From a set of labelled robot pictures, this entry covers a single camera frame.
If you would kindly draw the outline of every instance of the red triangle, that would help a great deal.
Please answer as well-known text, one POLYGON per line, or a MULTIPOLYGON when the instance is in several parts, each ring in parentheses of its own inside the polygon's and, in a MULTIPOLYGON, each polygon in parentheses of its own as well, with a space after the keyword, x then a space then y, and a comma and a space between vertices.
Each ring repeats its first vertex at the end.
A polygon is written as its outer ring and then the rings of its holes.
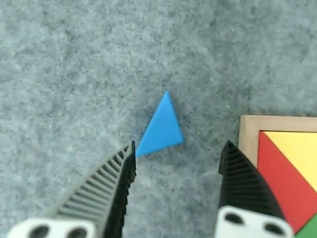
POLYGON ((317 193, 262 131, 258 170, 296 233, 317 212, 317 193))

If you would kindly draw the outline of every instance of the tangram puzzle board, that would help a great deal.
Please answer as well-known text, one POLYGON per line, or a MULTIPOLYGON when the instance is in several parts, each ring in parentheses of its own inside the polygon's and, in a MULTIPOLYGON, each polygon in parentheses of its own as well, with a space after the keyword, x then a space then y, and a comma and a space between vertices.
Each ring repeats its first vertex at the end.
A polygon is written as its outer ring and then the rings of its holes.
POLYGON ((266 180, 296 238, 317 237, 317 118, 241 116, 239 149, 266 180))

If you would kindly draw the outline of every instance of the screw hole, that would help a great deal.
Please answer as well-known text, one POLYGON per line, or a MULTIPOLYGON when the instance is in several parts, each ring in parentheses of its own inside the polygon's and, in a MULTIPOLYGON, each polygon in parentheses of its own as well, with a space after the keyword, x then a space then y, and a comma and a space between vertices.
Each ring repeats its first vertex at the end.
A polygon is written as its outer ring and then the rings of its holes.
POLYGON ((238 215, 234 214, 234 213, 228 213, 225 216, 225 219, 227 221, 230 221, 230 222, 235 223, 235 224, 243 224, 242 218, 239 217, 238 215))
POLYGON ((44 238, 49 232, 48 226, 39 226, 33 229, 29 235, 29 238, 44 238))
POLYGON ((85 238, 86 235, 87 235, 87 232, 85 229, 76 228, 68 234, 67 238, 85 238))
POLYGON ((273 223, 268 223, 265 225, 265 229, 268 232, 274 233, 276 235, 283 235, 284 231, 277 225, 273 224, 273 223))

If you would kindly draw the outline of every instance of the triangle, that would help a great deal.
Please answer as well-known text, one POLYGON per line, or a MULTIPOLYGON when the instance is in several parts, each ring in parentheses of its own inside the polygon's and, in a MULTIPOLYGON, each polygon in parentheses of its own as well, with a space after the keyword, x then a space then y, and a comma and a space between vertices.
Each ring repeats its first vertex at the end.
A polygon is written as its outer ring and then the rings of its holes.
POLYGON ((184 137, 169 93, 166 91, 145 130, 137 148, 136 156, 150 154, 182 142, 184 142, 184 137))
POLYGON ((259 134, 258 159, 259 172, 286 221, 298 232, 317 211, 317 193, 263 131, 259 134))
POLYGON ((265 133, 317 192, 317 133, 283 131, 265 133))

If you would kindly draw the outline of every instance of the gray carpet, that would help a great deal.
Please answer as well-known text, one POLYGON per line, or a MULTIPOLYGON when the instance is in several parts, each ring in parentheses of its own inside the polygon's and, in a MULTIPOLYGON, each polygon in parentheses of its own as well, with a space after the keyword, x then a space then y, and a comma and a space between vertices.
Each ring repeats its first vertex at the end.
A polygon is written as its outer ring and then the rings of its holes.
POLYGON ((316 115, 314 0, 3 0, 0 237, 140 141, 169 90, 186 143, 137 159, 124 237, 210 238, 241 114, 316 115))

